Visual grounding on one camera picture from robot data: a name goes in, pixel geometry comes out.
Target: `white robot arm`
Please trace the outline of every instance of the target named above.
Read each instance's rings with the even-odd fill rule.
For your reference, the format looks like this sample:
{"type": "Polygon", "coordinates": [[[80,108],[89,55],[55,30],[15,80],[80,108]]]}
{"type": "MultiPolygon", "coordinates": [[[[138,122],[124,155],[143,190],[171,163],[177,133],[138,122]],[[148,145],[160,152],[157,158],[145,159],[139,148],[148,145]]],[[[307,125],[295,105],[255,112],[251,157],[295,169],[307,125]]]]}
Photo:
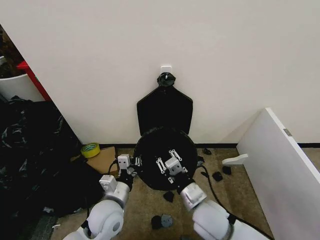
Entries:
{"type": "MultiPolygon", "coordinates": [[[[64,240],[109,240],[117,235],[124,223],[124,207],[132,187],[130,179],[130,157],[119,156],[121,159],[121,178],[104,175],[100,184],[105,190],[104,200],[96,204],[85,224],[77,231],[70,233],[64,240]]],[[[176,181],[177,192],[183,199],[188,211],[193,210],[194,230],[205,240],[268,240],[263,234],[251,226],[239,221],[222,206],[212,200],[189,178],[186,169],[176,158],[170,158],[165,166],[171,174],[170,181],[176,181]]]]}

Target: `cardboard box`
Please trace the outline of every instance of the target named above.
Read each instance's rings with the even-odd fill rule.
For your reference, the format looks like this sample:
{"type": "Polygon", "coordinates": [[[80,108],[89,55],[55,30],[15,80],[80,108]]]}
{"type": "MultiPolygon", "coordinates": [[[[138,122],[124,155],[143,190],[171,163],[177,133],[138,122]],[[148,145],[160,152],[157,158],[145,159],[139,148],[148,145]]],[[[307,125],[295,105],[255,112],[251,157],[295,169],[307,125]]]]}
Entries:
{"type": "MultiPolygon", "coordinates": [[[[109,170],[109,166],[116,159],[116,149],[114,146],[104,148],[100,151],[100,153],[94,157],[88,158],[86,162],[95,170],[97,170],[101,174],[106,174],[109,170]]],[[[114,164],[110,170],[111,175],[118,174],[118,165],[114,164]]]]}

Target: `masking tape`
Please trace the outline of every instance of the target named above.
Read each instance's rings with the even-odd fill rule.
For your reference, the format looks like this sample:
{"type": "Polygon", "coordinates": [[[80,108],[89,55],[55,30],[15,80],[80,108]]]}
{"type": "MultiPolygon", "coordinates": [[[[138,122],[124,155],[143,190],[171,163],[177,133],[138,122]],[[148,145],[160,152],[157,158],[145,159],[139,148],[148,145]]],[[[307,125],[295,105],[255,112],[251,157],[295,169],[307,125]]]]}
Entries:
{"type": "Polygon", "coordinates": [[[86,159],[92,158],[100,153],[99,144],[96,142],[89,143],[81,148],[81,153],[86,159]]]}

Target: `black wire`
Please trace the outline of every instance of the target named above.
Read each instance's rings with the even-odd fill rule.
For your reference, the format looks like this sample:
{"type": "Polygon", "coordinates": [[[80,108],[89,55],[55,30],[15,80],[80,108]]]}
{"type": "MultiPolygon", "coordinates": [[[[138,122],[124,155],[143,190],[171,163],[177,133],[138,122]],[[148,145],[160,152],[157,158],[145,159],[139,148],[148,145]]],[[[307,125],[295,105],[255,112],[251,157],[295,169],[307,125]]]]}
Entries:
{"type": "Polygon", "coordinates": [[[116,163],[117,163],[117,159],[115,159],[115,160],[110,164],[109,170],[108,170],[108,172],[106,173],[107,175],[110,175],[111,168],[112,168],[112,166],[115,165],[116,163]]]}
{"type": "Polygon", "coordinates": [[[84,201],[85,201],[85,207],[86,207],[86,218],[88,218],[90,214],[90,208],[89,208],[87,197],[84,197],[84,201]]]}
{"type": "MultiPolygon", "coordinates": [[[[217,203],[218,203],[221,207],[223,207],[229,214],[232,214],[232,213],[230,213],[230,212],[225,208],[225,206],[220,202],[219,198],[217,197],[217,195],[216,195],[216,193],[215,193],[215,191],[214,191],[214,188],[212,187],[212,184],[211,184],[211,181],[210,181],[210,175],[209,175],[209,173],[208,173],[207,168],[206,168],[205,166],[203,166],[203,165],[199,165],[199,166],[197,166],[196,168],[197,168],[197,169],[198,169],[198,168],[203,168],[203,169],[204,169],[204,171],[205,171],[205,173],[206,173],[206,176],[205,176],[205,177],[208,179],[208,183],[209,183],[211,192],[212,192],[215,200],[216,200],[217,203]]],[[[252,225],[251,223],[247,222],[246,220],[243,220],[242,218],[240,218],[240,217],[238,217],[238,216],[236,216],[236,215],[234,215],[234,216],[235,216],[235,218],[236,218],[237,220],[239,220],[240,222],[243,222],[244,224],[249,225],[250,227],[252,227],[253,229],[257,230],[259,233],[261,233],[262,235],[264,235],[264,236],[267,237],[268,239],[274,240],[270,235],[268,235],[267,233],[265,233],[264,231],[262,231],[262,230],[261,230],[260,228],[258,228],[257,226],[252,225]]]]}

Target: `beige carpet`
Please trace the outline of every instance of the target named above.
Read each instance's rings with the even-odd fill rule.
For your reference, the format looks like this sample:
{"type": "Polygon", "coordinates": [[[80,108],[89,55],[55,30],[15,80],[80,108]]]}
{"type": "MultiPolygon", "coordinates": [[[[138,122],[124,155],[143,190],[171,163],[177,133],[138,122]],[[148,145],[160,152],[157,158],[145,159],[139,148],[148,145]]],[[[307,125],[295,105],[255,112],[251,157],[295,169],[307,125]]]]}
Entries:
{"type": "MultiPolygon", "coordinates": [[[[210,150],[212,155],[204,155],[201,149],[198,149],[198,154],[204,157],[204,165],[210,175],[215,171],[222,172],[221,161],[223,159],[238,156],[235,148],[215,148],[210,150]]],[[[320,149],[304,148],[303,150],[319,169],[320,149]]],[[[119,149],[118,153],[132,155],[133,149],[119,149]]],[[[210,199],[215,200],[211,194],[208,180],[201,175],[201,171],[201,169],[196,171],[194,180],[207,193],[210,199]]],[[[271,235],[272,233],[244,167],[233,166],[232,175],[222,175],[222,181],[215,182],[211,178],[211,182],[217,196],[227,210],[271,235]]],[[[173,203],[170,203],[163,198],[164,193],[163,191],[150,189],[141,179],[135,178],[133,189],[125,207],[123,229],[113,239],[178,240],[181,235],[188,236],[192,240],[201,239],[193,230],[192,213],[186,211],[180,196],[174,192],[173,203]],[[154,215],[161,214],[171,215],[173,217],[173,226],[152,230],[151,218],[154,215]]],[[[75,231],[85,219],[86,211],[60,218],[58,224],[61,224],[61,226],[54,229],[51,240],[63,239],[67,234],[75,231]]]]}

